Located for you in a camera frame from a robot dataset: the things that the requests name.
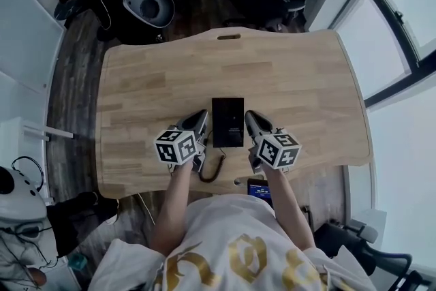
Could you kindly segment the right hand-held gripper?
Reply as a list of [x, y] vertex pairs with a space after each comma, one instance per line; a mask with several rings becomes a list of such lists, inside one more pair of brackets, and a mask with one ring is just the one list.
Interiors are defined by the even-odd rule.
[[270, 119], [254, 110], [245, 113], [245, 125], [253, 144], [249, 149], [253, 173], [261, 173], [262, 165], [289, 171], [302, 148], [295, 136], [283, 127], [274, 127]]

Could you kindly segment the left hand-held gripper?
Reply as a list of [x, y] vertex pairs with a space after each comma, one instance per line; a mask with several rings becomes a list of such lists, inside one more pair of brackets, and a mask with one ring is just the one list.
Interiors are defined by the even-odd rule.
[[205, 160], [207, 126], [208, 111], [202, 109], [160, 132], [155, 139], [158, 160], [170, 170], [192, 160], [193, 171], [200, 174]]

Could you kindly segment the person's right forearm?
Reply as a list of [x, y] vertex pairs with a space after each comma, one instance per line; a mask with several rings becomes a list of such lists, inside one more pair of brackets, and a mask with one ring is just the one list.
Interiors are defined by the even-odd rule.
[[282, 171], [265, 164], [262, 168], [268, 181], [275, 217], [279, 225], [301, 251], [315, 248], [313, 233], [300, 210], [287, 177]]

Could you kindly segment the person's left forearm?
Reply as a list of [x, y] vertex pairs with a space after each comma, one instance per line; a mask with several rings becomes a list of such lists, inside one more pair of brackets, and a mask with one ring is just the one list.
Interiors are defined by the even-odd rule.
[[170, 179], [165, 198], [155, 222], [150, 248], [169, 256], [185, 235], [185, 216], [193, 160], [179, 166]]

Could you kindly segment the small blue screen device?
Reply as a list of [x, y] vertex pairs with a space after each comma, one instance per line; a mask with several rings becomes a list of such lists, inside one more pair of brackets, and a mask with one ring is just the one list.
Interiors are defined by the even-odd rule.
[[247, 194], [255, 198], [261, 199], [273, 207], [273, 202], [270, 194], [268, 181], [263, 179], [248, 179]]

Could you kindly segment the white shirt with gold print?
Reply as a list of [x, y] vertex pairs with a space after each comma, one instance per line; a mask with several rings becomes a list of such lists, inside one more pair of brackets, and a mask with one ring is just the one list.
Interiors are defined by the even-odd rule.
[[88, 291], [376, 291], [346, 248], [333, 258], [297, 248], [253, 196], [195, 201], [185, 226], [169, 256], [114, 240]]

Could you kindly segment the black mesh office chair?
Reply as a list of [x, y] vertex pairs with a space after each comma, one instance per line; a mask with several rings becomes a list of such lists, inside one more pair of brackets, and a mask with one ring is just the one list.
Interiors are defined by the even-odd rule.
[[378, 291], [429, 291], [431, 282], [411, 268], [410, 254], [382, 252], [371, 247], [378, 238], [378, 232], [371, 226], [341, 225], [332, 220], [318, 228], [314, 238], [316, 246], [331, 258], [341, 247], [346, 247]]

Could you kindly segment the white metal desk leg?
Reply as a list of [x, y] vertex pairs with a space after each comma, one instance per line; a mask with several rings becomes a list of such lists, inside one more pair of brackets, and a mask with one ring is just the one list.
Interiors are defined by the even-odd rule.
[[74, 134], [61, 129], [56, 129], [53, 127], [48, 127], [46, 125], [38, 125], [34, 123], [25, 123], [23, 127], [27, 130], [44, 132], [46, 134], [52, 134], [55, 136], [60, 136], [64, 138], [74, 139]]

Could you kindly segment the teal box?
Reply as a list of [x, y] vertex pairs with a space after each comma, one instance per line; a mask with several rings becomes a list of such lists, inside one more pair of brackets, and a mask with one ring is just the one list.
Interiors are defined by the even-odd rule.
[[81, 271], [85, 268], [87, 262], [88, 260], [84, 255], [72, 254], [68, 259], [68, 266], [75, 271]]

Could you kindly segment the black round disc base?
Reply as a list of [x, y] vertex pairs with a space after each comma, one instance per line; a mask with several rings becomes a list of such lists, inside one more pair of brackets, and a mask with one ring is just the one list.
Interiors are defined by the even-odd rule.
[[79, 12], [82, 7], [82, 0], [68, 0], [65, 3], [58, 3], [54, 10], [54, 18], [56, 20], [66, 20]]

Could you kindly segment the black window frame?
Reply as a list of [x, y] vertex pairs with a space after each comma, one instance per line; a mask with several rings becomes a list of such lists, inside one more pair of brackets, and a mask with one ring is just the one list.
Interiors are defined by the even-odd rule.
[[366, 107], [436, 74], [436, 0], [347, 0], [330, 27]]

